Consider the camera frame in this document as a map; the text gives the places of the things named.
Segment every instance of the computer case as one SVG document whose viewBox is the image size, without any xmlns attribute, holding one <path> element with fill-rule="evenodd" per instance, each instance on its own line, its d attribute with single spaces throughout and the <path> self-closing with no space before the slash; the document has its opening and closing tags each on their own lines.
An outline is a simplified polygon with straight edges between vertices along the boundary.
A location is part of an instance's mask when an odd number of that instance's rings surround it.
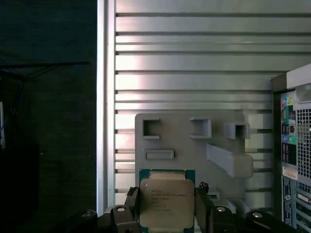
<svg viewBox="0 0 311 233">
<path fill-rule="evenodd" d="M 272 78 L 275 216 L 311 233 L 311 64 Z"/>
</svg>

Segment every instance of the vertical metal edge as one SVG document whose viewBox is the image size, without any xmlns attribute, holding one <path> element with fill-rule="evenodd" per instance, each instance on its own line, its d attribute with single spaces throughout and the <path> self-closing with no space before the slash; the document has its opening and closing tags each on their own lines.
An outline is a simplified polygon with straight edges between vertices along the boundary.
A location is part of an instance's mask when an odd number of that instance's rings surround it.
<svg viewBox="0 0 311 233">
<path fill-rule="evenodd" d="M 105 191 L 105 25 L 106 2 L 97 0 L 97 73 L 96 73 L 96 212 L 104 214 Z"/>
<path fill-rule="evenodd" d="M 282 169 L 281 169 L 281 104 L 280 93 L 273 93 L 273 160 L 274 160 L 274 216 L 282 221 Z"/>
<path fill-rule="evenodd" d="M 107 204 L 115 204 L 115 41 L 116 41 L 116 0 L 108 2 L 107 26 Z"/>
</svg>

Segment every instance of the cable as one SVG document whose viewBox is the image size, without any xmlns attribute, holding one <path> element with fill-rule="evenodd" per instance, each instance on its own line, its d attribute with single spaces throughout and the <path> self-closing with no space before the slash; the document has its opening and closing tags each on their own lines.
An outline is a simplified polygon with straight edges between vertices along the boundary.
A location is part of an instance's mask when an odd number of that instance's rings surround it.
<svg viewBox="0 0 311 233">
<path fill-rule="evenodd" d="M 44 67 L 42 69 L 36 70 L 36 71 L 34 71 L 32 73 L 27 74 L 27 77 L 30 77 L 31 75 L 34 75 L 34 74 L 36 74 L 38 72 L 44 71 L 44 70 L 49 69 L 49 68 L 51 68 L 51 67 Z"/>
<path fill-rule="evenodd" d="M 32 76 L 32 77 L 29 77 L 28 76 L 28 80 L 31 80 L 31 79 L 34 79 L 34 78 L 36 78 L 36 77 L 38 77 L 38 76 L 41 76 L 41 75 L 43 75 L 43 74 L 45 74 L 45 73 L 48 73 L 48 72 L 50 72 L 50 71 L 52 71 L 52 70 L 54 70 L 54 69 L 56 69 L 56 68 L 58 68 L 59 66 L 54 66 L 54 67 L 49 67 L 48 69 L 43 69 L 43 70 L 45 70 L 44 72 L 41 72 L 41 73 L 39 73 L 39 74 L 37 74 L 37 75 L 35 75 L 35 76 Z"/>
</svg>

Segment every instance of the screw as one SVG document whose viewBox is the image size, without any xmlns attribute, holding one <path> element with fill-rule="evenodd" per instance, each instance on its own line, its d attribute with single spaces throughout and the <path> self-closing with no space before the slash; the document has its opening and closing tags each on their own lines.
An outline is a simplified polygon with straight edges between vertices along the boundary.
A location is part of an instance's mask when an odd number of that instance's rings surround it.
<svg viewBox="0 0 311 233">
<path fill-rule="evenodd" d="M 82 214 L 82 217 L 90 217 L 90 216 L 91 216 L 90 212 L 86 212 L 86 213 Z"/>
<path fill-rule="evenodd" d="M 218 210 L 219 212 L 224 212 L 224 211 L 225 211 L 225 208 L 223 208 L 223 207 L 217 207 L 217 210 Z"/>
<path fill-rule="evenodd" d="M 255 213 L 253 213 L 253 216 L 254 217 L 262 217 L 262 214 L 255 212 Z"/>
</svg>

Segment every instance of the corrugated metal wall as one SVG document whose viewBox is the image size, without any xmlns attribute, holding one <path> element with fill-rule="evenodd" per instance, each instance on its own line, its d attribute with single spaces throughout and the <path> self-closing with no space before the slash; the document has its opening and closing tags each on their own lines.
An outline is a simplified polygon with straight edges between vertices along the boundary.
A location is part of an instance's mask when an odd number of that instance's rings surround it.
<svg viewBox="0 0 311 233">
<path fill-rule="evenodd" d="M 231 109 L 252 128 L 245 151 L 256 172 L 245 181 L 246 203 L 272 207 L 270 78 L 311 62 L 311 1 L 109 4 L 108 204 L 124 203 L 135 185 L 137 113 Z"/>
</svg>

